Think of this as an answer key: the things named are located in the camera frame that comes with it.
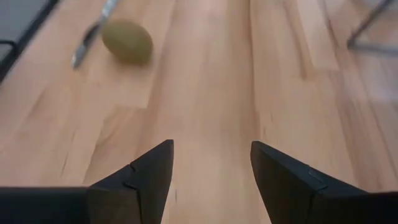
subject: wood grain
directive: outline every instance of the wood grain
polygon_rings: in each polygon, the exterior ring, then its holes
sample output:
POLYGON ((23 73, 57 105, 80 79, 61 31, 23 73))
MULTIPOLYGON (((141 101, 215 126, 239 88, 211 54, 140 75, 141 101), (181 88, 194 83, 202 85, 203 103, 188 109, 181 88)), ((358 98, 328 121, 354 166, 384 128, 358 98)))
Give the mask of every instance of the wood grain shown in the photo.
MULTIPOLYGON (((398 59, 345 48, 368 8, 120 0, 112 19, 149 31, 150 65, 122 65, 98 39, 73 71, 104 2, 62 1, 1 84, 0 185, 90 185, 174 139, 163 223, 270 223, 249 161, 259 139, 364 190, 398 189, 398 59)), ((394 39, 382 24, 365 40, 394 39)))

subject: black object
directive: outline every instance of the black object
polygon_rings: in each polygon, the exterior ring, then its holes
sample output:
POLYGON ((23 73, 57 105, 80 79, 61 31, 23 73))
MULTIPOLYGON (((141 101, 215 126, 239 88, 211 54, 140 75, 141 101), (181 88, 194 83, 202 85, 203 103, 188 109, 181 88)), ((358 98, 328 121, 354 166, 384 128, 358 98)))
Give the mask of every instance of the black object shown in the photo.
POLYGON ((353 35, 347 41, 347 47, 349 49, 354 50, 364 50, 364 51, 372 51, 372 52, 381 52, 389 55, 398 55, 398 47, 385 46, 381 44, 364 44, 359 43, 359 36, 365 32, 368 28, 370 28, 376 19, 383 13, 388 10, 388 7, 396 0, 383 0, 379 3, 379 5, 371 11, 368 18, 366 18, 359 28, 353 33, 353 35))
POLYGON ((251 162, 273 224, 398 223, 398 192, 369 194, 258 141, 251 162))
POLYGON ((0 188, 0 223, 160 224, 173 145, 164 141, 88 188, 0 188))
POLYGON ((4 45, 5 42, 13 43, 13 48, 0 52, 0 83, 58 2, 59 0, 12 0, 0 3, 0 7, 3 7, 0 14, 0 28, 2 29, 0 30, 0 39, 2 40, 0 45, 4 45), (24 13, 29 12, 29 7, 32 4, 39 4, 40 11, 31 18, 25 18, 24 13), (12 18, 19 18, 21 21, 14 21, 12 18), (20 29, 20 34, 15 33, 16 30, 20 29))

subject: kiwi fruit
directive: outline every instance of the kiwi fruit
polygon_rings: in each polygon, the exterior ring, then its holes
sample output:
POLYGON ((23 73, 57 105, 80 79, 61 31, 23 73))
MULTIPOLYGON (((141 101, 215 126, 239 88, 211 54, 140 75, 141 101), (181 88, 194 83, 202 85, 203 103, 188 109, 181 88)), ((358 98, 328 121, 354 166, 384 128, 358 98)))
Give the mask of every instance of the kiwi fruit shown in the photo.
POLYGON ((148 31, 133 21, 107 22, 101 30, 102 40, 108 50, 120 61, 144 65, 153 50, 148 31))

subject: knife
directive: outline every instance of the knife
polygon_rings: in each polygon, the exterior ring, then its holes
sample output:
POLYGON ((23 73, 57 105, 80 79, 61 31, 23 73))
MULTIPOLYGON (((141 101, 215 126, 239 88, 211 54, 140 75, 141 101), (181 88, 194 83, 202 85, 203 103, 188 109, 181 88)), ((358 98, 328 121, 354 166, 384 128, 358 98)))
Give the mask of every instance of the knife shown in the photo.
POLYGON ((101 30, 102 26, 108 20, 109 15, 113 11, 119 0, 107 0, 104 8, 102 9, 101 17, 95 22, 85 34, 81 44, 76 49, 75 54, 72 57, 72 68, 77 69, 83 61, 88 49, 93 44, 96 36, 101 30))

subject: wooden floor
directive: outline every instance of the wooden floor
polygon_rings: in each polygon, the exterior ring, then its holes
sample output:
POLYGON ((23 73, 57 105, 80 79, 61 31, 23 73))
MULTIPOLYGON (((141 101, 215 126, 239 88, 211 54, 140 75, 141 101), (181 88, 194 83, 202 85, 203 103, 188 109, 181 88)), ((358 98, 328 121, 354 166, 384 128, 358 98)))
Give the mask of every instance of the wooden floor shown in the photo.
MULTIPOLYGON (((152 63, 118 64, 98 39, 74 72, 104 2, 64 0, 0 86, 1 185, 89 185, 174 139, 164 223, 269 223, 249 161, 260 139, 398 190, 398 57, 347 51, 360 0, 120 0, 113 19, 150 32, 152 63)), ((394 35, 390 13, 363 39, 394 35)))

